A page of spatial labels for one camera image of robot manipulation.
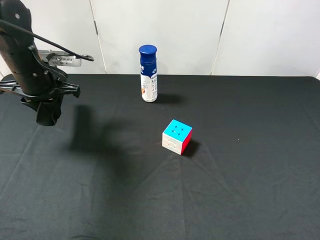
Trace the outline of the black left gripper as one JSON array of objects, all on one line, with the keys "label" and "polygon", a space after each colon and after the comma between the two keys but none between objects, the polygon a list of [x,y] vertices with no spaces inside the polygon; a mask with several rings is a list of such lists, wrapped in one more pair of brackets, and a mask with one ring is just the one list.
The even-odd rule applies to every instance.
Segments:
[{"label": "black left gripper", "polygon": [[11,49],[13,79],[0,82],[0,90],[31,102],[33,106],[60,110],[64,95],[80,97],[79,85],[66,82],[68,75],[42,61],[36,48]]}]

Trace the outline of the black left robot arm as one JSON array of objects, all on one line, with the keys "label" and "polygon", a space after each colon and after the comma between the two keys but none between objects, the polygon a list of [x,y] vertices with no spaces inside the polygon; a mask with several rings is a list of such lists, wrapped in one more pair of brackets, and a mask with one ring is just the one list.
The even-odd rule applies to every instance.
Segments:
[{"label": "black left robot arm", "polygon": [[33,33],[31,11],[20,0],[0,2],[0,55],[11,72],[0,81],[1,92],[17,95],[29,108],[48,115],[59,115],[65,95],[78,98],[81,92],[59,67],[94,61]]}]

